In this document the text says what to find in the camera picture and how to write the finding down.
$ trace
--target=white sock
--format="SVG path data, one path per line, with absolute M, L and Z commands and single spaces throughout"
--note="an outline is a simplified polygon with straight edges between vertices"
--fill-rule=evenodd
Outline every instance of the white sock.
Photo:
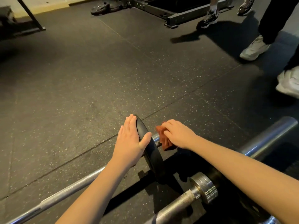
M 210 5 L 210 11 L 216 12 L 217 11 L 217 5 Z

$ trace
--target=black sneaker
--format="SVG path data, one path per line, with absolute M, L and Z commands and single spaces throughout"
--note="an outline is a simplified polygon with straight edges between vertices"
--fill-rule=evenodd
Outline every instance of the black sneaker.
M 238 10 L 238 16 L 246 16 L 247 13 L 251 10 L 254 1 L 255 0 L 244 0 L 244 3 Z
M 202 21 L 198 22 L 196 29 L 198 30 L 200 28 L 208 28 L 209 25 L 217 23 L 218 16 L 219 10 L 217 10 L 216 12 L 208 11 L 205 18 Z

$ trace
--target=shoe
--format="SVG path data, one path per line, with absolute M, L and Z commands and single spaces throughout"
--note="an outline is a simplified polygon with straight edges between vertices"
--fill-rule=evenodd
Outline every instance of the shoe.
M 246 16 L 252 8 L 252 5 L 255 0 L 244 0 L 243 4 L 238 10 L 238 16 Z
M 266 52 L 270 45 L 263 42 L 263 36 L 258 36 L 246 49 L 241 52 L 240 57 L 244 60 L 253 61 L 260 54 Z
M 209 25 L 217 23 L 218 16 L 219 10 L 216 10 L 216 12 L 208 11 L 205 18 L 202 21 L 198 22 L 196 29 L 198 30 L 200 28 L 208 28 Z
M 283 71 L 277 80 L 277 91 L 299 99 L 299 66 Z

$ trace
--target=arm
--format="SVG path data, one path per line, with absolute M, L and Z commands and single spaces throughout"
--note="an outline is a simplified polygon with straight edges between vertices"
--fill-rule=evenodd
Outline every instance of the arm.
M 197 136 L 182 123 L 162 124 L 178 147 L 189 149 L 217 168 L 249 198 L 286 224 L 299 220 L 299 181 L 255 159 Z
M 151 136 L 147 133 L 139 142 L 136 116 L 127 117 L 118 132 L 112 159 L 56 224 L 99 223 L 118 184 L 141 158 Z

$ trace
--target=white sneaker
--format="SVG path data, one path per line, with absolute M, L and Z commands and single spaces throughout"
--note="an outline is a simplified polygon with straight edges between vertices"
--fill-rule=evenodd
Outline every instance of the white sneaker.
M 299 66 L 283 71 L 277 79 L 277 91 L 299 99 Z
M 270 45 L 263 42 L 263 36 L 258 36 L 246 49 L 241 52 L 240 57 L 244 60 L 253 61 L 260 54 L 266 52 Z

